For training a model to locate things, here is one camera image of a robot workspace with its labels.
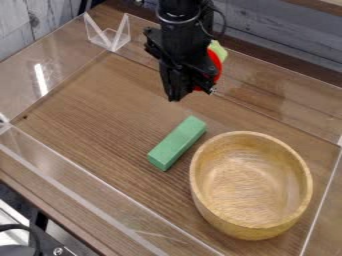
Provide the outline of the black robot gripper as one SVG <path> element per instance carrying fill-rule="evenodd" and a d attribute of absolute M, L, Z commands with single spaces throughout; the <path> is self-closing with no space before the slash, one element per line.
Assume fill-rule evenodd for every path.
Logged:
<path fill-rule="evenodd" d="M 215 90 L 217 68 L 209 57 L 203 65 L 194 54 L 207 49 L 225 30 L 215 34 L 213 0 L 159 0 L 157 17 L 161 28 L 147 27 L 146 51 L 159 60 L 159 73 L 170 102 L 179 102 L 194 90 L 211 94 Z"/>

